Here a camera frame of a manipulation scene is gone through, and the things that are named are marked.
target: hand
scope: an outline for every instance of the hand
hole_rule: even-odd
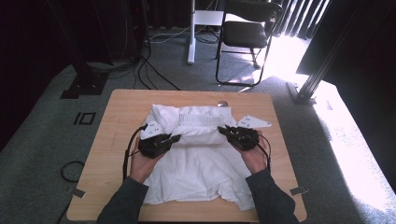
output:
[[[139,144],[140,138],[136,138],[136,142],[134,144],[133,153],[138,151],[137,146]],[[129,176],[139,183],[144,183],[147,178],[151,175],[152,171],[154,170],[155,164],[159,161],[164,154],[161,156],[151,159],[149,157],[145,157],[142,153],[137,152],[131,157],[131,173]]]
[[[261,137],[259,137],[259,144],[264,150],[267,149]],[[234,148],[241,153],[242,160],[244,160],[245,165],[253,175],[267,167],[267,159],[259,147],[254,147],[248,151],[243,151],[237,147]]]

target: black chair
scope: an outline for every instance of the black chair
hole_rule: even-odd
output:
[[[243,21],[226,20],[227,15],[235,15],[244,19]],[[265,61],[271,46],[271,39],[274,29],[282,16],[282,7],[276,3],[268,3],[261,1],[249,0],[228,0],[224,9],[222,19],[218,50],[216,54],[216,81],[224,85],[253,87],[262,81],[262,72],[264,70]],[[222,44],[229,47],[248,48],[250,52],[228,51],[222,50]],[[262,49],[266,48],[264,62],[259,66],[256,62],[258,54]],[[251,54],[253,65],[255,68],[262,68],[260,79],[253,84],[244,82],[228,82],[221,81],[219,78],[219,62],[220,54],[227,53],[243,53]]]

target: folded shirt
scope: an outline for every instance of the folded shirt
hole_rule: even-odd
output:
[[[254,207],[245,180],[250,175],[242,158],[218,131],[235,126],[230,107],[154,105],[146,122],[155,120],[180,141],[156,164],[145,185],[145,203],[210,201],[217,197],[239,209]]]

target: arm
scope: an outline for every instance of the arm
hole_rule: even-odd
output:
[[[137,151],[138,142],[137,138],[133,151]],[[163,154],[155,159],[150,159],[139,152],[132,156],[129,177],[123,181],[119,190],[102,210],[97,223],[137,223],[140,207],[149,190],[149,187],[143,183],[162,157]]]
[[[294,200],[283,192],[268,169],[247,178],[260,223],[299,223]]]
[[[266,149],[262,138],[259,144]],[[252,173],[247,178],[247,184],[260,223],[299,223],[294,215],[294,200],[276,185],[267,169],[266,157],[260,148],[254,147],[249,151],[235,149],[241,153],[243,161]]]
[[[97,223],[137,223],[149,187],[127,177],[97,219]]]

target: gray sleeve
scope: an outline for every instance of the gray sleeve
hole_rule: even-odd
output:
[[[96,223],[137,223],[140,207],[148,190],[148,186],[131,177],[126,178],[102,210]]]
[[[260,223],[299,223],[295,202],[280,189],[265,169],[247,178]]]

